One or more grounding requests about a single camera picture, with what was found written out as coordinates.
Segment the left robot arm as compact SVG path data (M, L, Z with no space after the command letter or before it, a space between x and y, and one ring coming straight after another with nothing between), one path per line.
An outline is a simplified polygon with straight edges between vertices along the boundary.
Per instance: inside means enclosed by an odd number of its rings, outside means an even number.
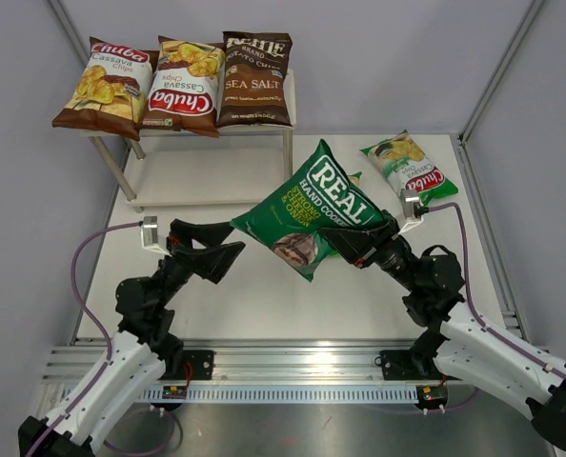
M84 299L78 301L102 333L105 351L57 407L22 423L18 446L23 456L93 456L148 386L161 377L191 377L184 343L170 332L174 312L167 305L193 276L218 284L245 247L227 240L233 231L228 222L175 219L167 236L160 237L156 217L147 216L98 233L122 229L138 230L143 249L161 254L157 269L117 286L115 309L122 319L114 334L107 333Z

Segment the brown Chuba cassava chips bag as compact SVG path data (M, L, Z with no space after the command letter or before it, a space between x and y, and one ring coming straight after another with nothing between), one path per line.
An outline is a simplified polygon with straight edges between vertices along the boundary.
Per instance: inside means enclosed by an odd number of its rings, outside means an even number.
M90 39L90 45L88 64L73 95L51 125L137 141L159 52L95 37Z

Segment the green Chuba bag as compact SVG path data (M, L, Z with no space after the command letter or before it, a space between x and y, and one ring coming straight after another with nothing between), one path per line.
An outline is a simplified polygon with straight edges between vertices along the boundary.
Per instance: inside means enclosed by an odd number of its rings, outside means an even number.
M359 172L356 172L356 173L353 173L353 174L349 174L349 175L348 175L348 178L349 178L349 181L350 181L354 186L358 187L358 186L360 185L360 178L361 178L361 176L362 176L362 172L359 171Z
M458 194L458 187L434 164L406 130L393 138L362 148L360 152L398 196L402 190L414 190L421 203L428 206L435 199Z

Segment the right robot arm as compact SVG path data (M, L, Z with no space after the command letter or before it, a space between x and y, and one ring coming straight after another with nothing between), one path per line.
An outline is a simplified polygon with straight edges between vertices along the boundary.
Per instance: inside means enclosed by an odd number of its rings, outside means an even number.
M376 265L404 287L402 302L424 329L410 349L416 374L438 372L489 393L566 452L566 361L481 314L473 303L469 271L453 252L435 245L415 255L394 221L319 232L349 264Z

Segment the brown Kettle sea salt bag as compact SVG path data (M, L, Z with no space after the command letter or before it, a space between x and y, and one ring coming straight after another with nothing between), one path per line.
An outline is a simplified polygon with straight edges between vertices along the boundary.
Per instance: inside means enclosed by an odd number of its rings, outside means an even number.
M220 129L274 125L289 128L285 100L293 40L287 32L225 31Z

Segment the green Keogh's chips bag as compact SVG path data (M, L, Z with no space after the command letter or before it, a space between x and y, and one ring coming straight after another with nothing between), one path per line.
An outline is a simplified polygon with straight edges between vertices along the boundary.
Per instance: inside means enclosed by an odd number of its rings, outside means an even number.
M266 247L311 282L335 249L321 229L371 229L393 216L351 179L325 140L292 177L230 225Z

